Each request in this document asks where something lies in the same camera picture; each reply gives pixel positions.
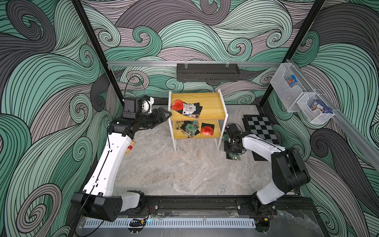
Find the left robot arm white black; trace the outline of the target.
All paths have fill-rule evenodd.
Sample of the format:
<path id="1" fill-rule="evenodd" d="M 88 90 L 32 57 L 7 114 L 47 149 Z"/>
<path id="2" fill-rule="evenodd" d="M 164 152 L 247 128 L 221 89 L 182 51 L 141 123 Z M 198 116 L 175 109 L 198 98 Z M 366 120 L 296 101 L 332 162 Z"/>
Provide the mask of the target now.
<path id="1" fill-rule="evenodd" d="M 166 122 L 172 113 L 164 108 L 153 109 L 151 113 L 135 118 L 113 119 L 107 133 L 107 142 L 101 158 L 89 181 L 81 192 L 71 198 L 72 205 L 79 210 L 79 216 L 113 222 L 123 211 L 142 205 L 140 191 L 128 191 L 114 196 L 114 182 L 125 152 L 139 130 L 153 129 Z"/>

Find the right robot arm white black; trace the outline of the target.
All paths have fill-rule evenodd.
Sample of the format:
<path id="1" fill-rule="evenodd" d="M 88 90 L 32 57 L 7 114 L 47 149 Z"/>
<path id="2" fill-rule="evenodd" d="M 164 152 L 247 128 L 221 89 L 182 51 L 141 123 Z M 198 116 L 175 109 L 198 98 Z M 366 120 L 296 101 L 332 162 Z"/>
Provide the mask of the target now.
<path id="1" fill-rule="evenodd" d="M 233 123 L 227 126 L 226 135 L 226 153 L 241 154 L 250 150 L 271 164 L 272 181 L 252 195 L 250 206 L 253 213 L 267 212 L 273 202 L 311 181 L 298 149 L 274 145 L 251 132 L 242 132 Z"/>

